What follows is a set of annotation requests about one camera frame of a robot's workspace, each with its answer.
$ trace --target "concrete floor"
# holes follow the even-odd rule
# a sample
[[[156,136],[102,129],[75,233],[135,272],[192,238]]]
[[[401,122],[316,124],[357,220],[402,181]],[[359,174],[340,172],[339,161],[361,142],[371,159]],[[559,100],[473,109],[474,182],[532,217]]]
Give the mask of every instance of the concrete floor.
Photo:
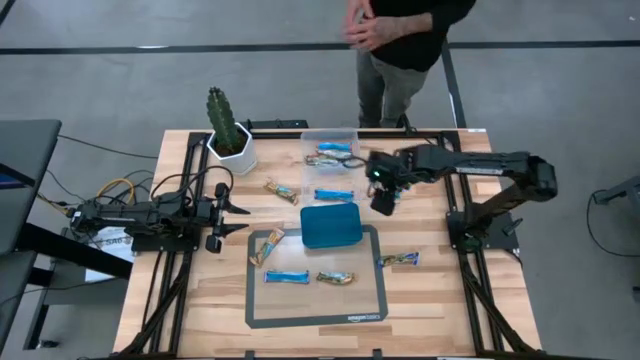
[[[18,0],[0,28],[0,48],[336,42],[343,13],[342,0]],[[639,35],[635,0],[492,0],[478,2],[449,40]],[[640,261],[596,248],[584,212],[593,190],[638,175],[640,48],[452,50],[452,57],[468,126],[487,128],[495,150],[529,150],[558,172],[557,199],[516,211],[525,218],[518,235],[544,348],[637,358],[640,304],[630,289],[640,284]],[[208,127],[210,85],[227,92],[240,119],[356,125],[352,51],[0,56],[0,79],[0,120],[57,118],[64,134],[149,155],[158,152],[165,129]],[[409,117],[417,127],[454,126],[440,62]],[[72,191],[91,196],[114,177],[154,167],[61,140],[49,169]],[[49,176],[42,192],[69,200]],[[637,217],[625,201],[594,208],[592,218],[605,246],[640,253]],[[66,223],[40,203],[31,221],[53,231]],[[36,300],[37,294],[24,297],[2,359],[110,352],[117,301],[54,307],[44,337],[62,346],[23,352]]]

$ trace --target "clear plastic bin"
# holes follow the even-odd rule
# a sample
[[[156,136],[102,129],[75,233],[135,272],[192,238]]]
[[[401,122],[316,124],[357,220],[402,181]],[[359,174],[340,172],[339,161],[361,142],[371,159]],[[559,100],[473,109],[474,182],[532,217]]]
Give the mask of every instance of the clear plastic bin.
[[[300,137],[302,156],[316,153],[319,143],[349,143],[353,155],[360,156],[358,131],[356,129],[324,129],[312,130],[302,133]],[[354,202],[362,200],[363,189],[368,183],[363,181],[364,169],[347,169],[343,165],[336,166],[309,166],[303,165],[302,173],[302,206],[335,205],[341,201],[320,201],[314,199],[316,189],[353,191]]]

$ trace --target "wooden table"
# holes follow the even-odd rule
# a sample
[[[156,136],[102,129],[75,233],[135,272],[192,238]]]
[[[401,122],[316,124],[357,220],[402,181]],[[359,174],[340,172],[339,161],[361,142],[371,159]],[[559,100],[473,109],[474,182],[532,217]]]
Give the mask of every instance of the wooden table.
[[[154,185],[182,171],[188,135],[189,131],[165,132]],[[484,131],[459,130],[459,135],[462,151],[491,150]],[[392,152],[420,143],[424,140],[375,139],[361,140],[360,147],[366,157],[371,149]],[[370,356],[375,348],[381,348],[385,356],[473,355],[457,255],[449,247],[444,220],[448,203],[443,181],[413,186],[391,217],[361,206],[362,222],[372,224],[379,232],[381,253],[421,253],[419,266],[384,269],[389,306],[384,321],[256,330],[245,324],[249,234],[274,226],[300,226],[300,205],[294,207],[262,189],[265,179],[273,177],[299,191],[303,166],[299,144],[299,140],[255,140],[258,166],[248,175],[236,177],[232,192],[232,202],[249,210],[251,215],[225,217],[227,223],[251,226],[230,235],[220,254],[204,248],[195,252],[179,356],[235,357],[244,356],[245,350],[255,350],[256,356]],[[216,162],[215,157],[209,156],[209,165]],[[223,173],[210,172],[205,193],[212,194],[215,184],[226,179]],[[168,181],[159,193],[175,190],[179,181],[179,178]],[[500,191],[497,178],[470,176],[469,182],[476,202]],[[462,199],[458,199],[458,204],[464,204]],[[501,250],[486,251],[485,255],[496,305],[522,338],[539,348],[520,265]],[[144,253],[135,260],[114,351],[128,345],[140,330],[156,256],[157,253]],[[151,311],[155,308],[160,271]],[[479,303],[478,307],[485,347],[491,348],[485,312]],[[173,310],[169,309],[167,314],[161,350],[168,348]]]

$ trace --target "hand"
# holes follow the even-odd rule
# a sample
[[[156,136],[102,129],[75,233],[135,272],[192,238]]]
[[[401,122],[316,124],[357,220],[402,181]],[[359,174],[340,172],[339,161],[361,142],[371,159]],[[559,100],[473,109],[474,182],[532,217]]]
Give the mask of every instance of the hand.
[[[355,25],[356,16],[358,16],[360,10],[364,11],[364,15],[369,19],[375,17],[371,8],[371,0],[348,0],[347,15],[344,18],[345,29]]]
[[[407,35],[402,17],[378,17],[364,20],[347,29],[347,41],[353,48],[375,50],[378,47]]]

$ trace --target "man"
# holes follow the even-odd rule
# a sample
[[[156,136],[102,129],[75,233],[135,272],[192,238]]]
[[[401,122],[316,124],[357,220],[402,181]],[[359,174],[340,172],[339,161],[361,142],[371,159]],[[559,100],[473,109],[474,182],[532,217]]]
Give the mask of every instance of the man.
[[[348,0],[345,36],[358,49],[360,127],[406,123],[411,97],[440,57],[449,26],[467,16],[474,4],[475,0]]]

